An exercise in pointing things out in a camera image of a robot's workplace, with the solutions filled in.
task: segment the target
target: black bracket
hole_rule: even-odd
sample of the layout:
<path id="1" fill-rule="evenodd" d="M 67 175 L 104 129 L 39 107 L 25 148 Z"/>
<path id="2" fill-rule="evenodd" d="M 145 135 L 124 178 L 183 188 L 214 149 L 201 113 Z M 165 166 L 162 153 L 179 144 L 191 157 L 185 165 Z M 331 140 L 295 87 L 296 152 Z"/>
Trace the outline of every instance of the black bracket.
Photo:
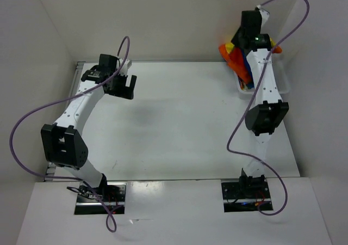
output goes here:
<path id="1" fill-rule="evenodd" d="M 79 169 L 87 161 L 88 148 L 73 126 L 45 124 L 41 128 L 41 139 L 46 160 L 58 167 Z"/>
<path id="2" fill-rule="evenodd" d="M 240 27 L 232 38 L 231 42 L 248 55 L 250 51 L 266 48 L 272 49 L 271 40 L 268 34 L 261 34 L 262 16 L 259 9 L 242 11 Z"/>
<path id="3" fill-rule="evenodd" d="M 81 81 L 95 81 L 96 84 L 102 83 L 108 79 L 116 71 L 117 62 L 120 62 L 118 57 L 110 56 L 108 54 L 101 54 L 99 57 L 99 64 L 93 66 L 91 70 L 86 71 Z M 130 85 L 127 87 L 128 76 L 116 75 L 111 81 L 103 86 L 106 94 L 117 96 L 132 100 L 134 98 L 134 87 L 136 83 L 136 76 L 132 75 Z"/>
<path id="4" fill-rule="evenodd" d="M 126 86 L 127 78 L 128 78 L 128 75 L 127 76 L 116 75 L 113 80 L 112 88 L 109 88 L 108 90 L 106 90 L 105 93 L 112 96 L 117 96 L 124 99 L 132 100 L 134 98 L 134 87 L 136 83 L 136 76 L 135 75 L 131 76 L 130 84 L 128 87 Z"/>
<path id="5" fill-rule="evenodd" d="M 242 169 L 241 176 L 239 177 L 239 186 L 241 193 L 254 193 L 256 191 L 262 191 L 267 186 L 265 175 L 261 175 L 260 177 L 247 176 Z"/>
<path id="6" fill-rule="evenodd" d="M 279 100 L 278 103 L 264 101 L 250 109 L 245 117 L 245 125 L 256 136 L 261 133 L 273 134 L 289 110 L 289 104 Z"/>

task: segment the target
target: white enclosure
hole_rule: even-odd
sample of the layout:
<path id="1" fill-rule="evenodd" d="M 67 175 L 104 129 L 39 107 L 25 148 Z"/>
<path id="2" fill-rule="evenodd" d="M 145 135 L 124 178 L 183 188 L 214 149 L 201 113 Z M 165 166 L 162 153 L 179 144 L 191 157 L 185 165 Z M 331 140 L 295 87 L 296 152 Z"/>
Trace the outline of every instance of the white enclosure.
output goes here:
<path id="1" fill-rule="evenodd" d="M 309 0 L 306 22 L 282 44 L 290 109 L 266 161 L 284 177 L 288 207 L 273 218 L 223 213 L 220 179 L 237 178 L 249 160 L 226 151 L 247 102 L 218 46 L 231 40 L 241 11 L 264 1 L 0 0 L 1 244 L 347 244 L 348 0 Z M 305 13 L 302 0 L 266 9 L 264 32 L 276 41 Z M 110 234 L 106 216 L 73 215 L 76 195 L 65 187 L 77 183 L 27 174 L 8 139 L 26 112 L 74 94 L 81 74 L 99 54 L 116 54 L 125 35 L 135 98 L 105 96 L 83 131 L 95 167 L 129 181 L 126 212 Z M 41 126 L 64 107 L 35 113 L 16 133 L 19 158 L 36 172 L 47 167 Z M 233 147 L 253 153 L 251 141 L 242 126 Z M 281 185 L 265 175 L 279 208 Z"/>

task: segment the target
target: white wall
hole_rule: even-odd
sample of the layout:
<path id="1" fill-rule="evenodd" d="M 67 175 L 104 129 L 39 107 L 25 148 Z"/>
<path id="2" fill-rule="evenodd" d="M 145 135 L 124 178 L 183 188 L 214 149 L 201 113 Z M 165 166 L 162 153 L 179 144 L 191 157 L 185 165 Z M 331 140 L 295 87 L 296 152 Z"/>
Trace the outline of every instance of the white wall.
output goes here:
<path id="1" fill-rule="evenodd" d="M 24 113 L 68 94 L 74 62 L 40 0 L 0 0 L 0 19 L 0 237 L 12 245 L 36 179 L 13 160 L 10 130 Z M 40 129 L 62 107 L 34 114 L 16 134 L 15 149 L 32 170 L 45 171 Z"/>
<path id="2" fill-rule="evenodd" d="M 125 35 L 132 59 L 221 59 L 242 10 L 266 0 L 42 0 L 75 60 L 115 54 Z M 268 6 L 265 30 L 276 36 L 294 0 Z"/>
<path id="3" fill-rule="evenodd" d="M 311 178 L 333 244 L 347 244 L 348 0 L 309 2 L 307 21 L 283 45 L 292 87 L 285 124 L 301 173 Z M 281 36 L 304 13 L 299 0 Z"/>

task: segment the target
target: black metal mounting plate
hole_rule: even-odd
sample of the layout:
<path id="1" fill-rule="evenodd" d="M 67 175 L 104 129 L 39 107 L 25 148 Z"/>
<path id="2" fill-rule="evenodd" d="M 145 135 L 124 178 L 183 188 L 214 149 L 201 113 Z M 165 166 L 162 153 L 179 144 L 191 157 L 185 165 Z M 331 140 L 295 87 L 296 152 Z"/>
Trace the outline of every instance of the black metal mounting plate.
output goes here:
<path id="1" fill-rule="evenodd" d="M 116 193 L 116 201 L 106 201 L 105 205 L 112 210 L 113 207 L 117 205 L 121 205 L 118 209 L 115 210 L 114 214 L 125 214 L 125 200 L 126 200 L 126 182 L 115 182 L 108 181 L 108 185 L 114 185 L 119 188 L 119 192 Z M 103 206 L 95 201 L 83 198 L 81 196 L 77 196 L 76 205 L 75 205 L 75 215 L 95 215 L 95 214 L 107 214 Z"/>
<path id="2" fill-rule="evenodd" d="M 257 211 L 256 203 L 259 203 L 262 199 L 265 202 L 260 206 L 260 210 L 273 210 L 271 195 L 266 182 L 263 190 L 247 195 L 240 193 L 238 180 L 221 181 L 221 190 L 224 212 Z"/>

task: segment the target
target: orange object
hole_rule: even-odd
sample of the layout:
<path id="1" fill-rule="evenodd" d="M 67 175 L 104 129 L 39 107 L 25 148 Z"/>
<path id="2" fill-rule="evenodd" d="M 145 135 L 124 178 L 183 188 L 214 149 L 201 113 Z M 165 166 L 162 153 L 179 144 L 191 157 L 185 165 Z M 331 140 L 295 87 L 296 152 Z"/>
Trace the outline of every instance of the orange object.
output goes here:
<path id="1" fill-rule="evenodd" d="M 245 67 L 243 54 L 239 48 L 233 47 L 231 52 L 228 53 L 226 45 L 221 45 L 219 47 L 219 51 L 224 60 L 227 62 L 227 65 L 233 71 L 235 71 L 235 73 L 243 80 L 244 83 L 249 84 L 253 81 Z"/>
<path id="2" fill-rule="evenodd" d="M 243 89 L 244 85 L 248 88 L 253 88 L 253 79 L 251 75 L 250 67 L 246 61 L 246 56 L 240 48 L 235 47 L 233 43 L 229 42 L 227 44 L 219 46 L 219 51 L 221 56 L 226 61 L 227 65 L 238 75 L 240 81 L 240 87 Z M 277 46 L 273 53 L 281 53 L 282 49 Z"/>

